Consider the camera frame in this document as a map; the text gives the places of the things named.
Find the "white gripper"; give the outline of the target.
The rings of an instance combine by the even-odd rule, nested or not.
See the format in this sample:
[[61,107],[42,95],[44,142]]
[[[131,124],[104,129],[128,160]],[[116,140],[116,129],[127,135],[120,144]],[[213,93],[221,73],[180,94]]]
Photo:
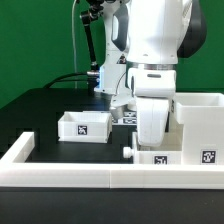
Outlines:
[[130,68],[128,87],[136,101],[138,143],[141,146],[160,146],[170,100],[176,91],[176,71]]

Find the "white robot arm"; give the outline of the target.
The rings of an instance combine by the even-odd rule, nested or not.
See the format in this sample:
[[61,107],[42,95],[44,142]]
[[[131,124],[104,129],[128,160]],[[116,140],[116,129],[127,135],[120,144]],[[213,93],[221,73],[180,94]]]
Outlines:
[[159,146],[176,90],[175,66],[206,39],[199,0],[102,0],[106,58],[98,92],[112,96],[111,112],[137,110],[138,142]]

